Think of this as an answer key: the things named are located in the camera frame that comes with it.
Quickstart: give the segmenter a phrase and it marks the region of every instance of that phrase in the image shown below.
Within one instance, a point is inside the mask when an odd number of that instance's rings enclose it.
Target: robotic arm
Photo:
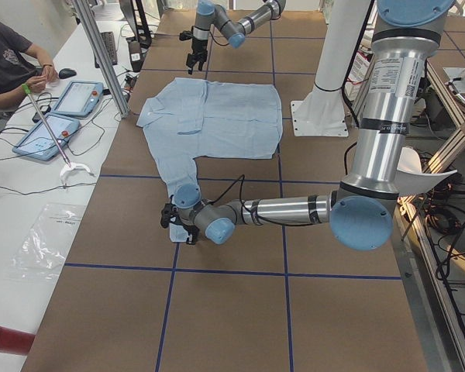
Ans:
[[[203,64],[207,61],[207,44],[211,25],[216,27],[233,48],[239,48],[245,41],[245,35],[252,33],[265,22],[281,17],[286,0],[264,0],[263,2],[264,4],[258,10],[234,23],[222,6],[215,5],[209,0],[200,0],[196,8],[195,25],[191,31],[183,31],[179,35],[181,41],[192,39],[193,53],[189,53],[186,60],[188,73],[193,74],[193,67],[196,64],[202,71]]]
[[[240,224],[305,226],[329,222],[335,237],[351,248],[372,250],[384,244],[392,232],[392,214],[399,195],[394,176],[424,63],[439,47],[446,14],[453,3],[453,0],[379,1],[372,42],[375,64],[356,155],[351,171],[341,180],[337,191],[327,196],[236,200],[215,206],[201,196],[197,185],[186,184],[176,191],[173,204],[168,205],[167,224],[174,221],[189,232],[194,231],[192,243],[201,229],[220,244]],[[217,16],[210,10],[208,17],[207,24],[217,22],[222,32],[226,29],[223,15]],[[197,24],[202,25],[201,20],[202,14],[197,14]],[[208,30],[200,37],[205,38]],[[204,40],[198,38],[201,31],[195,25],[194,41]],[[227,34],[229,38],[234,37],[232,32]],[[189,56],[195,58],[195,48],[193,51]]]

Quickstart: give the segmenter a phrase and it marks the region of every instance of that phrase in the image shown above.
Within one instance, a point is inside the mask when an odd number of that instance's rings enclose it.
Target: person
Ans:
[[[36,58],[41,71],[27,62],[21,53]],[[0,22],[0,109],[17,107],[26,97],[21,84],[40,93],[47,82],[58,78],[51,56],[41,46],[27,40]]]

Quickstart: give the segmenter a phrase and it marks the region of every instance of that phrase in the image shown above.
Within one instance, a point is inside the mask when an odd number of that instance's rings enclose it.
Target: person's hand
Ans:
[[[55,71],[55,67],[48,65],[43,67],[41,74],[46,77],[46,81],[54,81],[59,77],[59,74]]]
[[[47,77],[44,75],[33,76],[26,80],[26,84],[32,93],[41,93],[47,86]]]

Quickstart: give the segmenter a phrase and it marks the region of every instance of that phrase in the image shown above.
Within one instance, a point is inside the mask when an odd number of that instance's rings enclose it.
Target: blue cloth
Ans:
[[[171,196],[198,183],[196,157],[271,158],[282,136],[281,100],[273,85],[177,77],[146,100],[137,125]],[[171,230],[173,241],[187,236]]]

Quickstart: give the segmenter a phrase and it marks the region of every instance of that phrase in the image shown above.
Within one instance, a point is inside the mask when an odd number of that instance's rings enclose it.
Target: green handle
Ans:
[[[24,92],[25,92],[27,95],[30,95],[30,94],[31,94],[31,89],[29,89],[28,84],[24,83],[24,84],[21,84],[21,86],[22,86],[22,89],[24,89]]]

